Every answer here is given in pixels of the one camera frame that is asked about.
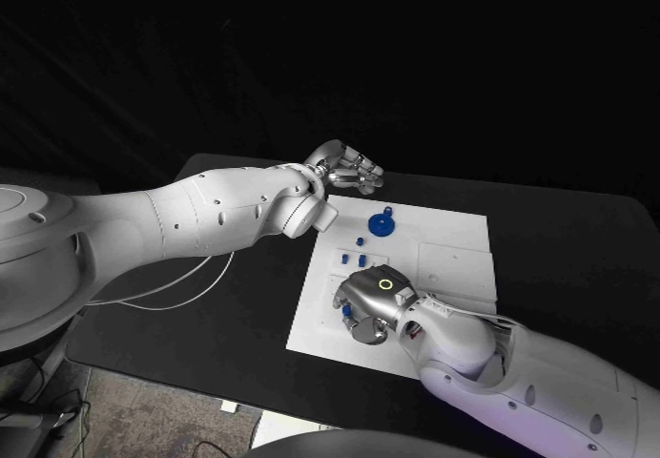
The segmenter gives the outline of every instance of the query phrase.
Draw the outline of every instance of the small blue piece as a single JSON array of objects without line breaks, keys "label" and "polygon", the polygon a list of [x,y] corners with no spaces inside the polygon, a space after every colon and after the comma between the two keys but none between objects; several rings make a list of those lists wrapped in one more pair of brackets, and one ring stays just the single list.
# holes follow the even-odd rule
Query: small blue piece
[{"label": "small blue piece", "polygon": [[385,207],[383,212],[369,218],[369,231],[378,237],[388,237],[395,232],[392,207]]}]

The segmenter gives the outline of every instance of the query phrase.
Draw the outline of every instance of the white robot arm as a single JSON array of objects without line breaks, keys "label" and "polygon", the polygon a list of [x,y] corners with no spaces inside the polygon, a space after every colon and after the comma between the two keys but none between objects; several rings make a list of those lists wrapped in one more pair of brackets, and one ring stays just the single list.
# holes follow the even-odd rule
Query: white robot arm
[{"label": "white robot arm", "polygon": [[324,231],[337,216],[324,185],[370,194],[380,175],[331,140],[303,165],[210,170],[150,191],[68,197],[0,185],[0,351],[53,331],[140,265]]},{"label": "white robot arm", "polygon": [[389,328],[432,394],[543,456],[660,456],[660,393],[572,344],[419,297],[388,265],[352,274],[334,306],[353,338],[380,344]]}]

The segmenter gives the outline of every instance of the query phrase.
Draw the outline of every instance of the table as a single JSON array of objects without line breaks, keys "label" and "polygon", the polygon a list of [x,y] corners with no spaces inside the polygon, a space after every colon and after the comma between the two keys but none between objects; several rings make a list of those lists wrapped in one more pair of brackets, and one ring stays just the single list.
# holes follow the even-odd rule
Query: table
[{"label": "table", "polygon": [[[177,179],[274,160],[196,155]],[[342,196],[355,190],[329,189]],[[386,172],[378,200],[489,217],[497,311],[584,347],[656,388],[660,237],[631,198]],[[182,308],[92,308],[68,346],[72,362],[186,388],[330,426],[393,431],[486,456],[536,456],[438,400],[421,384],[285,350],[316,231],[267,237],[239,251],[212,291]],[[192,297],[226,256],[143,304]],[[177,278],[200,260],[141,267],[108,287],[125,296]]]}]

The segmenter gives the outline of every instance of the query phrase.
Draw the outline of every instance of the floor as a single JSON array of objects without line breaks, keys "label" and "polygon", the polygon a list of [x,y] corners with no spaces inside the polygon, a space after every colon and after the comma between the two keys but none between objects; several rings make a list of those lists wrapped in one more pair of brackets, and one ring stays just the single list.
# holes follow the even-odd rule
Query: floor
[{"label": "floor", "polygon": [[[220,411],[222,400],[182,389],[156,385],[111,372],[63,362],[40,397],[49,403],[62,393],[85,387],[91,403],[91,432],[85,440],[86,458],[189,458],[199,441],[218,444],[231,456],[249,449],[261,411],[239,406],[233,414]],[[56,403],[75,403],[75,394]],[[45,458],[71,458],[79,441],[79,418],[61,428]],[[222,454],[208,446],[197,458]]]}]

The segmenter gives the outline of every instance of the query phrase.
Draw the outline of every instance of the black curtain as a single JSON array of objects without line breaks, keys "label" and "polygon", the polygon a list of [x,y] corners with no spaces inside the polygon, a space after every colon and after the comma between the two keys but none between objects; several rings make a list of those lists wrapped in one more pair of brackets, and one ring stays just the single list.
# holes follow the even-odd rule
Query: black curtain
[{"label": "black curtain", "polygon": [[327,10],[6,8],[0,166],[110,193],[195,153],[295,161],[340,138],[386,171],[621,194],[660,216],[657,15]]}]

